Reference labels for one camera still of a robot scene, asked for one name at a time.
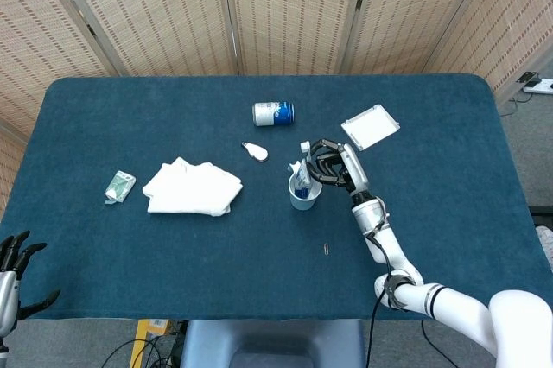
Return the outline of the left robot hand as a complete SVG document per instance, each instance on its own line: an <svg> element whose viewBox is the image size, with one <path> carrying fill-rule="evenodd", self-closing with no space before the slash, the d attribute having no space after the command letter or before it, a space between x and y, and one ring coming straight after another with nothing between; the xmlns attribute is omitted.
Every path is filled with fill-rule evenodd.
<svg viewBox="0 0 553 368"><path fill-rule="evenodd" d="M25 307L21 305L20 284L30 258L48 245L47 243L30 244L21 251L29 235L30 231L24 231L15 236L9 235L1 241L1 341L16 328L19 320L26 320L49 308L61 293L57 289L42 301Z"/></svg>

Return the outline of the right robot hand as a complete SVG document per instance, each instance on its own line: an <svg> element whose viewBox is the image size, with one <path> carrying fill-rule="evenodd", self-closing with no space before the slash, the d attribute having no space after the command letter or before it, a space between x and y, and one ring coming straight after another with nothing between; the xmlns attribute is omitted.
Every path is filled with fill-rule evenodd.
<svg viewBox="0 0 553 368"><path fill-rule="evenodd" d="M320 184L343 187L350 196L368 191L368 178L350 144L320 139L308 153L309 175Z"/></svg>

